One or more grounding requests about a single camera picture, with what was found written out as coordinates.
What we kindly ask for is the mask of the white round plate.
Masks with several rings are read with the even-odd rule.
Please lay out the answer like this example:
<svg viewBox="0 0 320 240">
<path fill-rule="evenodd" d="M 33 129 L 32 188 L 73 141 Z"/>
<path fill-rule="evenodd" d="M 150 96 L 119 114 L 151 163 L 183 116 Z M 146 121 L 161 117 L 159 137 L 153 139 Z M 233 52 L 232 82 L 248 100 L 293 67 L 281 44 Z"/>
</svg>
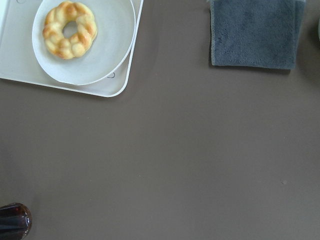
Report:
<svg viewBox="0 0 320 240">
<path fill-rule="evenodd" d="M 100 81 L 115 71 L 130 52 L 135 35 L 136 15 L 130 0 L 70 0 L 91 9 L 97 36 L 82 57 L 62 59 L 51 54 L 42 35 L 48 12 L 67 0 L 44 0 L 35 15 L 32 45 L 41 68 L 58 82 L 76 86 Z"/>
</svg>

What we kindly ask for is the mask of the white rectangular tray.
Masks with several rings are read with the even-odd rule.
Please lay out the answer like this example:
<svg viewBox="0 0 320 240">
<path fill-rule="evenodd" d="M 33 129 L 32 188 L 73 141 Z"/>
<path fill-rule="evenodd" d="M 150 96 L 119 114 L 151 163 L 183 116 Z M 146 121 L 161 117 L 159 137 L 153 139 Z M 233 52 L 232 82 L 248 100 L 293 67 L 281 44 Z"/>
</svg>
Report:
<svg viewBox="0 0 320 240">
<path fill-rule="evenodd" d="M 131 50 L 118 69 L 102 80 L 75 86 L 49 77 L 31 49 L 32 22 L 39 0 L 0 2 L 0 77 L 4 80 L 63 89 L 105 98 L 119 95 L 127 86 L 134 52 Z"/>
</svg>

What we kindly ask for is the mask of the tea bottle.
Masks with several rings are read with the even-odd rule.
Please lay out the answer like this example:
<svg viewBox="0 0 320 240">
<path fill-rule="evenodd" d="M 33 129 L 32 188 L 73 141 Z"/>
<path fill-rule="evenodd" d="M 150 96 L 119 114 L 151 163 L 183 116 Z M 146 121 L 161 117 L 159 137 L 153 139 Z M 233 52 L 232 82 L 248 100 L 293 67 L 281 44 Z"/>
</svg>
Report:
<svg viewBox="0 0 320 240">
<path fill-rule="evenodd" d="M 0 240 L 22 240 L 32 227 L 32 214 L 21 203 L 0 208 Z"/>
</svg>

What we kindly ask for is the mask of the grey folded cloth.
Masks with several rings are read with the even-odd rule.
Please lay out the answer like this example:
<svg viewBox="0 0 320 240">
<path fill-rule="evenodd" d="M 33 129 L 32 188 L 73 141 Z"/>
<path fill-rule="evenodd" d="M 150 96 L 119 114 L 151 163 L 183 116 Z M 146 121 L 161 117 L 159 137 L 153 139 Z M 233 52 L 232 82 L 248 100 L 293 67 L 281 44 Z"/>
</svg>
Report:
<svg viewBox="0 0 320 240">
<path fill-rule="evenodd" d="M 212 65 L 293 69 L 305 5 L 304 0 L 211 0 Z"/>
</svg>

